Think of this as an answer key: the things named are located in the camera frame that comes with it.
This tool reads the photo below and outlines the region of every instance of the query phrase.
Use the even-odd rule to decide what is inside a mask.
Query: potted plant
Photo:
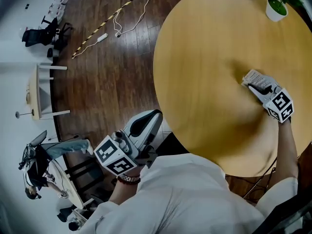
[[[279,21],[288,15],[286,3],[295,7],[302,6],[301,0],[267,0],[266,14],[272,21]]]

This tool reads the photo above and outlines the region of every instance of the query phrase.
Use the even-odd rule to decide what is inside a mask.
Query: round wooden table
[[[258,176],[277,153],[277,121],[241,86],[251,69],[272,76],[294,101],[298,154],[312,138],[312,34],[289,6],[273,22],[267,0],[182,0],[155,48],[154,82],[174,135],[191,153],[234,176]]]

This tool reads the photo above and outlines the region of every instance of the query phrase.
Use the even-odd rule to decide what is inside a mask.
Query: person's right arm
[[[272,175],[270,185],[273,186],[289,177],[298,178],[297,160],[297,150],[290,121],[278,123],[276,171]]]

